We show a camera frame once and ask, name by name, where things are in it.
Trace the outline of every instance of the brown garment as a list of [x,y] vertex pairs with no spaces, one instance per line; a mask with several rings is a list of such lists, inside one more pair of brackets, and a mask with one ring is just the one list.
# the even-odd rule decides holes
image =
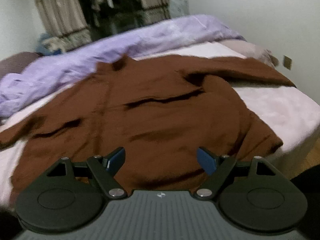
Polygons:
[[62,156],[85,161],[119,146],[116,175],[132,189],[195,189],[206,175],[196,149],[240,160],[266,156],[282,141],[224,78],[293,86],[255,59],[166,56],[98,63],[97,71],[0,134],[3,146],[28,135],[12,176],[18,193]]

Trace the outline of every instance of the wooden floor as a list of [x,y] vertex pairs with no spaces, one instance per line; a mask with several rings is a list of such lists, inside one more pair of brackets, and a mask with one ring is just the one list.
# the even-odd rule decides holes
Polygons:
[[304,162],[301,164],[300,168],[294,171],[294,175],[297,176],[301,172],[320,164],[320,138],[316,141],[313,149],[308,153]]

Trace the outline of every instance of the white wall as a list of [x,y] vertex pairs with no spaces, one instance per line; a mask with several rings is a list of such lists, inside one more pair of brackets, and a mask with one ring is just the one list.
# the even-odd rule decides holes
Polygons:
[[320,104],[320,0],[189,0],[190,13],[215,15],[292,70],[277,70]]
[[34,51],[44,30],[39,20],[34,0],[0,0],[0,60],[21,51]]

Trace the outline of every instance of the bed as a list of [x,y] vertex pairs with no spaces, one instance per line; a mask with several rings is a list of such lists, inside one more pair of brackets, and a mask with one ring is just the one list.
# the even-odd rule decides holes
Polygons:
[[[204,42],[153,54],[136,57],[141,60],[160,55],[188,55],[197,57],[241,57],[245,56],[217,42]],[[69,88],[66,85],[60,90],[29,105],[12,115],[0,131],[18,123],[26,116],[49,102],[55,95]],[[291,177],[292,172],[313,147],[320,134],[320,106],[294,87],[275,85],[258,85],[246,82],[233,82],[232,87],[239,94],[247,107],[254,111],[282,139],[283,146],[268,157],[285,176]],[[22,154],[26,139],[20,139],[12,147],[0,152],[0,205],[8,205],[12,190],[10,176]]]

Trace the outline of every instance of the silver bolt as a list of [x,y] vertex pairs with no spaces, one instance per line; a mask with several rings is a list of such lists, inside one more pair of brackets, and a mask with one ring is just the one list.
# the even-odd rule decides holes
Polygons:
[[124,195],[124,190],[121,188],[113,188],[109,190],[109,195],[113,197],[121,197]]
[[212,191],[207,188],[201,188],[197,190],[197,195],[200,197],[209,197],[212,195]]

